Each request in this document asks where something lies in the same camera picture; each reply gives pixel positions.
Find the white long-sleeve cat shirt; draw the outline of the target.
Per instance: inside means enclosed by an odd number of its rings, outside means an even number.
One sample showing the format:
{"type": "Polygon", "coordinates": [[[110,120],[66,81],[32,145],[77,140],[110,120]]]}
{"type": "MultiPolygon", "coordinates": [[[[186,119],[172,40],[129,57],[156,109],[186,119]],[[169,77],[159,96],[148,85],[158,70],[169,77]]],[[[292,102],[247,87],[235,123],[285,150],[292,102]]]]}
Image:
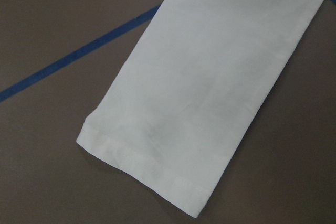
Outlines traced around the white long-sleeve cat shirt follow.
{"type": "Polygon", "coordinates": [[[323,0],[164,0],[77,143],[197,217],[323,0]]]}

